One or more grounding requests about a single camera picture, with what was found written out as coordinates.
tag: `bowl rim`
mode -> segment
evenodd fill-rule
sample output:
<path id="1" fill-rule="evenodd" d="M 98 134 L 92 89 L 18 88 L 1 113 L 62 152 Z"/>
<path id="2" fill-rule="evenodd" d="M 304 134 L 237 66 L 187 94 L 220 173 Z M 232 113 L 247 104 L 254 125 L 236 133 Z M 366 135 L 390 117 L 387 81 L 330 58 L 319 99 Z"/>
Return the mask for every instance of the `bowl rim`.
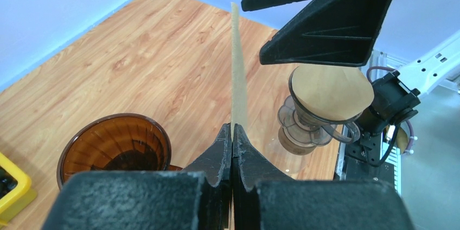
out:
<path id="1" fill-rule="evenodd" d="M 168 170 L 168 167 L 169 167 L 169 165 L 171 163 L 171 156 L 172 156 L 172 153 L 171 153 L 171 141 L 169 140 L 169 136 L 166 133 L 166 131 L 164 130 L 164 128 L 161 127 L 161 125 L 158 122 L 156 122 L 155 120 L 153 120 L 152 118 L 147 117 L 147 116 L 142 115 L 142 114 L 138 114 L 138 113 L 116 113 L 116 114 L 111 114 L 111 115 L 99 118 L 99 119 L 89 123 L 88 125 L 83 127 L 83 129 L 81 129 L 79 132 L 77 132 L 69 140 L 67 145 L 62 150 L 61 156 L 59 157 L 59 161 L 57 162 L 56 174 L 57 174 L 57 184 L 58 184 L 57 186 L 59 187 L 59 189 L 62 189 L 62 186 L 63 186 L 63 176 L 62 176 L 63 165 L 64 165 L 63 162 L 64 162 L 65 157 L 67 156 L 67 152 L 72 147 L 72 145 L 75 143 L 75 141 L 83 133 L 85 133 L 87 130 L 89 130 L 93 126 L 95 126 L 95 125 L 97 125 L 99 123 L 105 122 L 107 120 L 110 120 L 110 119 L 113 119 L 113 118 L 120 118 L 120 117 L 139 118 L 139 119 L 142 119 L 142 120 L 146 120 L 147 122 L 149 122 L 150 124 L 152 124 L 153 126 L 157 127 L 160 130 L 160 132 L 164 135 L 164 137 L 166 139 L 166 148 L 168 149 L 168 156 L 165 159 L 163 170 Z"/>

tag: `amber plastic bowl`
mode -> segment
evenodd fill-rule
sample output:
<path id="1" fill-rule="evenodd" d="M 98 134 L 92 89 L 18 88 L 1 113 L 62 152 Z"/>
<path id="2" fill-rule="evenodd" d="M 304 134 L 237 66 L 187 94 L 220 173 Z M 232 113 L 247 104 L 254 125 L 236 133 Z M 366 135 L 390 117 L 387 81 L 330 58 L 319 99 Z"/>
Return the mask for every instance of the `amber plastic bowl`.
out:
<path id="1" fill-rule="evenodd" d="M 89 170 L 168 170 L 171 143 L 149 117 L 120 113 L 98 119 L 72 137 L 59 158 L 59 189 Z"/>

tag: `tabletop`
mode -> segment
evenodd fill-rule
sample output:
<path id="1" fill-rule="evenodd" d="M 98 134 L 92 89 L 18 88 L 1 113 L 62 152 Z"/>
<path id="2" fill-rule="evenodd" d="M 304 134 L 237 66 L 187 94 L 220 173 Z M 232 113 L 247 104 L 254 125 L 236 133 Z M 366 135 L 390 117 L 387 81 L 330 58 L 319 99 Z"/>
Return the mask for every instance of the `tabletop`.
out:
<path id="1" fill-rule="evenodd" d="M 240 19 L 251 143 L 277 137 L 277 111 L 295 65 L 262 66 L 276 30 Z M 10 223 L 39 228 L 59 193 L 56 167 L 82 127 L 132 112 L 161 124 L 174 165 L 214 141 L 231 112 L 231 15 L 196 0 L 133 0 L 0 94 L 0 152 L 31 178 L 38 197 Z M 317 148 L 298 179 L 330 180 L 338 142 Z"/>

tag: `wire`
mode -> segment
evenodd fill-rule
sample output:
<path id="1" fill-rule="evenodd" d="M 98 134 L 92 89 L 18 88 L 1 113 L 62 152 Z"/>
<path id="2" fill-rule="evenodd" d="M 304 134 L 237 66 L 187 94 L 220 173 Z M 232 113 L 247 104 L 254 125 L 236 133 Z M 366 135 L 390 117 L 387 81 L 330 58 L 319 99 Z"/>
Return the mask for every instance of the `wire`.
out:
<path id="1" fill-rule="evenodd" d="M 372 72 L 372 70 L 384 70 L 384 71 L 392 72 L 392 71 L 395 71 L 396 69 L 391 68 L 391 67 L 386 67 L 386 66 L 371 66 L 369 67 L 369 69 L 367 69 L 367 72 L 366 72 L 366 78 L 369 82 L 372 82 L 370 78 L 370 73 Z M 412 149 L 412 145 L 415 139 L 414 127 L 412 126 L 412 123 L 409 120 L 407 120 L 406 124 L 407 124 L 407 127 L 409 128 L 409 142 L 407 143 L 407 147 L 404 150 L 404 153 Z"/>
<path id="2" fill-rule="evenodd" d="M 376 167 L 376 168 L 382 166 L 382 164 L 387 160 L 389 154 L 391 153 L 391 150 L 393 149 L 393 147 L 394 147 L 394 145 L 396 143 L 396 136 L 398 135 L 399 128 L 400 128 L 400 125 L 396 125 L 396 127 L 394 128 L 393 136 L 391 137 L 391 140 L 389 141 L 389 144 L 388 144 L 388 149 L 385 151 L 385 154 L 382 156 L 382 158 L 379 160 L 379 162 L 377 162 L 377 164 L 372 164 L 369 161 L 368 151 L 366 151 L 367 164 L 369 164 L 369 165 L 371 165 L 373 167 Z"/>

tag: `yellow container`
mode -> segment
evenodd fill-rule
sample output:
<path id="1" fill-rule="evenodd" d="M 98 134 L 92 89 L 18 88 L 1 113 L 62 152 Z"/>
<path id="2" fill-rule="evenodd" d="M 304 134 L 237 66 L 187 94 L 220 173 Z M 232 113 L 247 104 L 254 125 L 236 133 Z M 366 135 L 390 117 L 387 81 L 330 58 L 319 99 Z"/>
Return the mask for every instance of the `yellow container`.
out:
<path id="1" fill-rule="evenodd" d="M 30 187 L 32 185 L 30 177 L 1 153 L 0 167 L 17 181 L 17 186 L 0 199 L 1 228 L 31 203 L 37 197 L 37 192 Z"/>

